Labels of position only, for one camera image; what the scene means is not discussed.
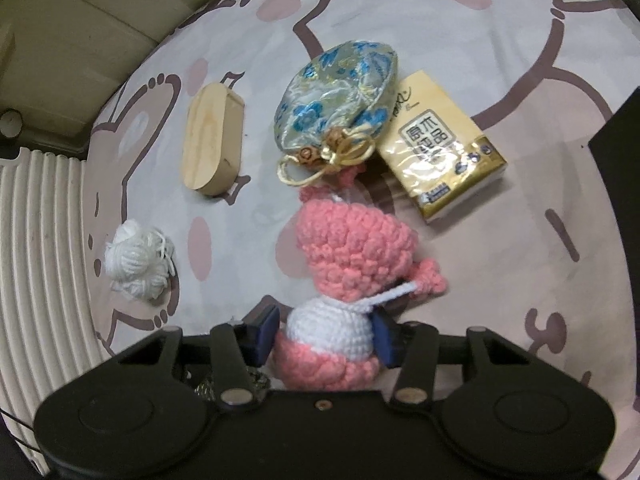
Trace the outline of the pink white crochet doll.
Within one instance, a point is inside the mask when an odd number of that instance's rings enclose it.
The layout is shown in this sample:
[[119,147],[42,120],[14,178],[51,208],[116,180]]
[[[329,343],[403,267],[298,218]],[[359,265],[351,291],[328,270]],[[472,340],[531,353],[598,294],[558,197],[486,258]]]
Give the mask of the pink white crochet doll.
[[362,170],[346,169],[330,184],[299,192],[296,243],[317,295],[292,309],[274,341],[274,370],[286,388],[369,387],[381,369],[373,310],[447,290],[437,262],[414,256],[419,239],[413,228],[381,209],[344,200]]

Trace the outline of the white yarn ball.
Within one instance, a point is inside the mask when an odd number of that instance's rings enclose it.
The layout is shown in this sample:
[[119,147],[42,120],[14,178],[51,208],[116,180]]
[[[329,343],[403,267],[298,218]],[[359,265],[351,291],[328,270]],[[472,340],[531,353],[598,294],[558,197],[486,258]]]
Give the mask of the white yarn ball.
[[126,220],[105,245],[104,269],[112,289],[137,300],[157,300],[177,275],[174,251],[160,230]]

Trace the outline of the yellow tissue pack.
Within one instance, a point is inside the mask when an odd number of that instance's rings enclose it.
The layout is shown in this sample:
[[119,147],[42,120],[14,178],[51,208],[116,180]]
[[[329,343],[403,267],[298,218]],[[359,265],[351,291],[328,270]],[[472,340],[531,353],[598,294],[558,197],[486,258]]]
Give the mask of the yellow tissue pack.
[[426,222],[498,180],[508,166],[423,70],[398,84],[392,120],[376,148]]

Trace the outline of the oval wooden block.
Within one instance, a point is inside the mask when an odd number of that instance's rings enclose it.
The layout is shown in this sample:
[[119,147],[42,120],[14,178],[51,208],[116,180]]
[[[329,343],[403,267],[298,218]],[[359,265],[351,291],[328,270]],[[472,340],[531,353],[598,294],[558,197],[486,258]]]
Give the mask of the oval wooden block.
[[187,188],[219,196],[232,187],[241,167],[244,106],[221,82],[194,96],[182,150],[181,175]]

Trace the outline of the blue floral silk pouch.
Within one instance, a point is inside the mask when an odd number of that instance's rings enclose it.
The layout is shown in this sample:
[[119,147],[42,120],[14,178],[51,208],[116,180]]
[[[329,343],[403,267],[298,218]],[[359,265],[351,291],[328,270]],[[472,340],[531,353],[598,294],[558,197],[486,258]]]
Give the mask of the blue floral silk pouch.
[[362,165],[392,117],[398,55],[350,40],[321,52],[290,81],[273,117],[277,174],[303,188]]

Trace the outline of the cartoon bear bed sheet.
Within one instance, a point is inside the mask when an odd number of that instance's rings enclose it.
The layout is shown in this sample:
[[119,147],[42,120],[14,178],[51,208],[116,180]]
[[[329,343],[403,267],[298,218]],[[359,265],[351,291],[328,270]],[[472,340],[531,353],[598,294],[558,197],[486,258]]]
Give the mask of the cartoon bear bed sheet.
[[91,315],[117,352],[295,308],[314,284],[273,132],[286,85],[348,40],[399,58],[382,150],[348,202],[411,226],[448,283],[394,315],[485,325],[611,403],[605,477],[639,474],[631,284],[591,138],[639,80],[623,0],[215,0],[122,84],[84,184]]

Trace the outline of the black storage box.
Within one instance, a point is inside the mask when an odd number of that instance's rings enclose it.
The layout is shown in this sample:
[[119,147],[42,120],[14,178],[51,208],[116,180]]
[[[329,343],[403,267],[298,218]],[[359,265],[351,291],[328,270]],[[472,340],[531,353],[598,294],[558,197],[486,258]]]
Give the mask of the black storage box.
[[614,113],[588,143],[608,191],[630,261],[639,259],[639,93]]

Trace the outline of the beige cabinet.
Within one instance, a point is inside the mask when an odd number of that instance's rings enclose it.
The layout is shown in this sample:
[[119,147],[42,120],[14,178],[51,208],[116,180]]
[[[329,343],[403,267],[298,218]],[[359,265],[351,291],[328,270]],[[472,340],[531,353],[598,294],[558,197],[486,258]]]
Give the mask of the beige cabinet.
[[212,0],[1,0],[1,142],[78,156],[102,105]]

